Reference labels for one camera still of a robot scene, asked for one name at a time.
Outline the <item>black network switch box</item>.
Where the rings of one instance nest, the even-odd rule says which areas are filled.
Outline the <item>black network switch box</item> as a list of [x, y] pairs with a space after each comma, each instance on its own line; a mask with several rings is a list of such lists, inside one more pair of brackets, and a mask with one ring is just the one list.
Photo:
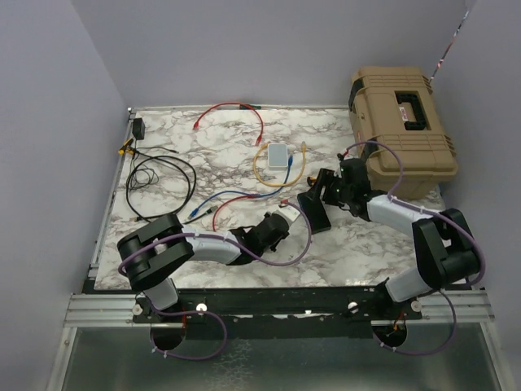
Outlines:
[[300, 209], [304, 212], [309, 220], [311, 231], [313, 235], [329, 231], [331, 229], [331, 222], [327, 217], [326, 210], [320, 200], [319, 195], [312, 192], [300, 193], [297, 196]]

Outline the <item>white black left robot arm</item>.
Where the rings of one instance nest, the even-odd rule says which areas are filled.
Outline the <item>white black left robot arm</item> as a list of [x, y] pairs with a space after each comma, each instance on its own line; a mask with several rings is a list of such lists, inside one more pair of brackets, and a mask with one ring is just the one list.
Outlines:
[[188, 261], [214, 261], [242, 266], [274, 251], [288, 237], [293, 220], [281, 211], [266, 213], [249, 228], [237, 228], [215, 239], [212, 232], [196, 232], [171, 213], [121, 239], [117, 244], [122, 263], [118, 271], [135, 292], [151, 302], [151, 311], [168, 322], [182, 310], [170, 275]]

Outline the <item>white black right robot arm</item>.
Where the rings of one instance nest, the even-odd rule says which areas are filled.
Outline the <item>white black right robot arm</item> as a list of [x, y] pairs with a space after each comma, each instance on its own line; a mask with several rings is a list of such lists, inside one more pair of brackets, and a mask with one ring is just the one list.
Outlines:
[[413, 239], [416, 266], [379, 285], [375, 312], [391, 319], [413, 297], [447, 288], [480, 275], [482, 256], [463, 214], [457, 209], [434, 211], [409, 204], [371, 187], [365, 164], [342, 160], [339, 169], [321, 169], [310, 188], [297, 196], [313, 234], [328, 231], [325, 206], [346, 208], [354, 217], [384, 224]]

